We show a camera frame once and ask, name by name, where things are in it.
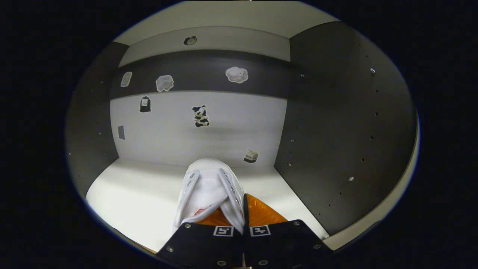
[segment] dark gray wall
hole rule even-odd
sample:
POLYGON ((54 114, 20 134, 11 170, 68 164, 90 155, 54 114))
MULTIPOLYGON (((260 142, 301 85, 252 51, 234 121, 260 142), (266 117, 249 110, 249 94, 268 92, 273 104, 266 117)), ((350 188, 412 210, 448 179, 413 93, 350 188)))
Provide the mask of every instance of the dark gray wall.
POLYGON ((109 89, 127 49, 127 45, 110 43, 85 71, 70 101, 66 157, 83 198, 101 172, 118 159, 109 118, 109 89))
POLYGON ((120 67, 113 78, 110 98, 157 92, 159 76, 171 75, 170 91, 210 90, 251 93, 286 98, 297 71, 289 62, 263 55, 230 50, 193 50, 152 56, 120 67), (245 68, 249 78, 242 84, 226 77, 230 67, 245 68), (131 71, 129 86, 121 87, 131 71))
POLYGON ((416 112, 397 67, 343 22, 291 38, 291 62, 304 77, 294 77, 275 167, 333 235, 375 208, 401 178, 416 112))

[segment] cloud sticker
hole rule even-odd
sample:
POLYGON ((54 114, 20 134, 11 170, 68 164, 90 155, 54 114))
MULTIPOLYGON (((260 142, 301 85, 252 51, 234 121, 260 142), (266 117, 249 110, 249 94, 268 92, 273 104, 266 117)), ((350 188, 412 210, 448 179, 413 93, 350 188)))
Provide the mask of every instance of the cloud sticker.
POLYGON ((239 67, 231 67, 226 70, 226 76, 230 82, 242 83, 246 81, 249 76, 247 70, 239 67))
POLYGON ((169 89, 171 89, 173 86, 174 86, 173 77, 171 77, 170 75, 160 76, 156 80, 156 89, 158 89, 159 92, 163 90, 169 91, 169 89))

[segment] orange object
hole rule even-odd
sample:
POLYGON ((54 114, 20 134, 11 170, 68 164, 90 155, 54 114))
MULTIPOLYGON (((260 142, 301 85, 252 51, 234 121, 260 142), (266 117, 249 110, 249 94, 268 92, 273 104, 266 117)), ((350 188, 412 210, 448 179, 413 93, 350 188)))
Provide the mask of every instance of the orange object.
MULTIPOLYGON (((262 226, 267 224, 276 224, 286 222, 287 220, 277 213, 270 206, 266 205, 256 197, 247 194, 247 204, 249 207, 249 226, 262 226)), ((206 219, 197 222, 197 224, 211 226, 232 226, 226 219, 221 208, 216 209, 206 219)))
POLYGON ((250 194, 247 194, 247 204, 249 207, 249 227, 287 221, 270 206, 250 194))

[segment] black background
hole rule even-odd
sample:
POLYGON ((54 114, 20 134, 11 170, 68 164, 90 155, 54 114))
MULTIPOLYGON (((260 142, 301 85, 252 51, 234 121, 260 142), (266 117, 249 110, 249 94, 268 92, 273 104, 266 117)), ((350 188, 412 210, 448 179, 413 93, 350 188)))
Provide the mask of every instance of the black background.
MULTIPOLYGON (((477 180, 467 171, 478 167, 470 96, 477 89, 476 2, 326 2, 314 5, 370 38, 402 72, 420 115, 422 146, 395 209, 362 240, 324 260, 324 268, 473 267, 477 180)), ((4 216, 2 253, 12 268, 161 268, 85 214, 66 169, 63 127, 71 92, 100 50, 169 4, 51 0, 5 7, 11 21, 4 24, 4 82, 10 84, 3 92, 11 107, 3 114, 3 197, 13 210, 4 216)))

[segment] white sneaker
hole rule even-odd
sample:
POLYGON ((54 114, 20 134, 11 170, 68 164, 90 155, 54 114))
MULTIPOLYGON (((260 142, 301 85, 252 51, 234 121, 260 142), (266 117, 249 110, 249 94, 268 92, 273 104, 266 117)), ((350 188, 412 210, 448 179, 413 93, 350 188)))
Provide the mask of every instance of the white sneaker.
POLYGON ((199 159, 189 166, 184 177, 173 233, 183 223, 202 221, 221 208, 242 235, 245 224, 243 198, 244 190, 229 166, 216 159, 199 159))

